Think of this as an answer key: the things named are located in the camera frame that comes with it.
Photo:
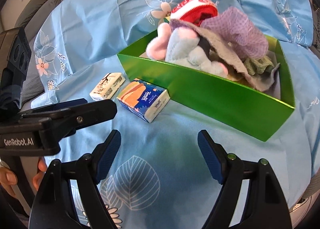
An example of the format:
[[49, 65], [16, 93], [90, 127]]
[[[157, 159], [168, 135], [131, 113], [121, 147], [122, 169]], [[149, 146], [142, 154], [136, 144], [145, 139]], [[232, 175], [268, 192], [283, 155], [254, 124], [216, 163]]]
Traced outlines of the person's left hand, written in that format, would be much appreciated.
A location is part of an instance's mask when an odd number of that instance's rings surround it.
[[[39, 190], [40, 183], [44, 177], [45, 172], [47, 171], [47, 164], [44, 157], [40, 157], [38, 161], [38, 172], [33, 177], [33, 186], [36, 191]], [[13, 198], [17, 198], [12, 186], [17, 184], [16, 175], [8, 168], [1, 167], [1, 186], [8, 192]]]

